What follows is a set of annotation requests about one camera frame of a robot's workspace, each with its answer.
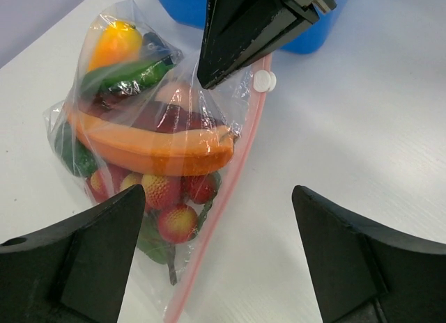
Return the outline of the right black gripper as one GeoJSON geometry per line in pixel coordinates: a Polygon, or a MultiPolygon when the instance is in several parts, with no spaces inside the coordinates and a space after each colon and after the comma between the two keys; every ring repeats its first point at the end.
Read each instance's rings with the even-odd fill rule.
{"type": "Polygon", "coordinates": [[[297,38],[336,0],[207,0],[197,78],[205,89],[297,38]]]}

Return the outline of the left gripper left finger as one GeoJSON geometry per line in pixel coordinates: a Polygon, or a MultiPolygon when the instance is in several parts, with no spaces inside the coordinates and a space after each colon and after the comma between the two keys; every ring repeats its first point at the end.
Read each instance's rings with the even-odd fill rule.
{"type": "Polygon", "coordinates": [[[140,184],[1,244],[2,322],[117,322],[145,209],[140,184]]]}

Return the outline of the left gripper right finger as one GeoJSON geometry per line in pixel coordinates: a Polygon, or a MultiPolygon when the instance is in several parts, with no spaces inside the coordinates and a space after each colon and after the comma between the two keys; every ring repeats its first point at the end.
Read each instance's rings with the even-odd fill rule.
{"type": "Polygon", "coordinates": [[[444,322],[445,245],[347,210],[304,186],[292,193],[324,322],[444,322]]]}

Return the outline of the clear zip top bag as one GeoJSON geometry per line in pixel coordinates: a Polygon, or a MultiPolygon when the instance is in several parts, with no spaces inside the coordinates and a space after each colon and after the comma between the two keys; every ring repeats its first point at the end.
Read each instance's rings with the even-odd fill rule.
{"type": "Polygon", "coordinates": [[[205,89],[132,0],[86,32],[66,98],[45,112],[48,141],[92,203],[139,184],[137,283],[162,322],[181,322],[207,245],[250,152],[271,56],[205,89]]]}

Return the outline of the pink fake peach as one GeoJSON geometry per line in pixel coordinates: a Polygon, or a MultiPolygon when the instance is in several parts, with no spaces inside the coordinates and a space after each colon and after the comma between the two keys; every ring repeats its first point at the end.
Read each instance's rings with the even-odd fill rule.
{"type": "Polygon", "coordinates": [[[189,109],[197,105],[197,94],[189,84],[169,82],[159,89],[155,100],[189,109]]]}

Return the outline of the fake lychee bunch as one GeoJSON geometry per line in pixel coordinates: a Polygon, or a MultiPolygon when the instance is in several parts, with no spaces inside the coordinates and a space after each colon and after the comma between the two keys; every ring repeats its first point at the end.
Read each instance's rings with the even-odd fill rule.
{"type": "Polygon", "coordinates": [[[136,184],[145,194],[137,248],[152,261],[166,265],[169,281],[175,285],[176,246],[198,235],[219,191],[220,174],[172,177],[136,173],[110,164],[95,169],[86,179],[97,203],[136,184]]]}

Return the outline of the yellow fake mango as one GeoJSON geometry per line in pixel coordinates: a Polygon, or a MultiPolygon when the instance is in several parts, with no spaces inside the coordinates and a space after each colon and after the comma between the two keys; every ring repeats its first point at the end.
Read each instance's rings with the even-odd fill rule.
{"type": "Polygon", "coordinates": [[[143,35],[135,25],[121,20],[111,22],[96,43],[87,72],[116,63],[136,61],[142,44],[143,35]]]}

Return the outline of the green fake chili pepper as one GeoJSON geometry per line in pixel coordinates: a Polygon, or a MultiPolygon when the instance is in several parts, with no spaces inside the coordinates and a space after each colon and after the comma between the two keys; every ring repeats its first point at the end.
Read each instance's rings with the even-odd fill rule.
{"type": "Polygon", "coordinates": [[[83,96],[137,95],[160,82],[173,67],[169,56],[159,61],[144,59],[108,65],[87,72],[79,92],[83,96]]]}

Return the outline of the orange papaya slice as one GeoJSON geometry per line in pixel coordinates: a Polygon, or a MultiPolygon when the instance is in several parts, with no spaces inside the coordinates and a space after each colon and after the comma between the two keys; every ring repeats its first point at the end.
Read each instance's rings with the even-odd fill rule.
{"type": "Polygon", "coordinates": [[[205,175],[226,166],[235,135],[223,125],[163,134],[112,123],[64,104],[76,137],[94,155],[143,174],[205,175]]]}

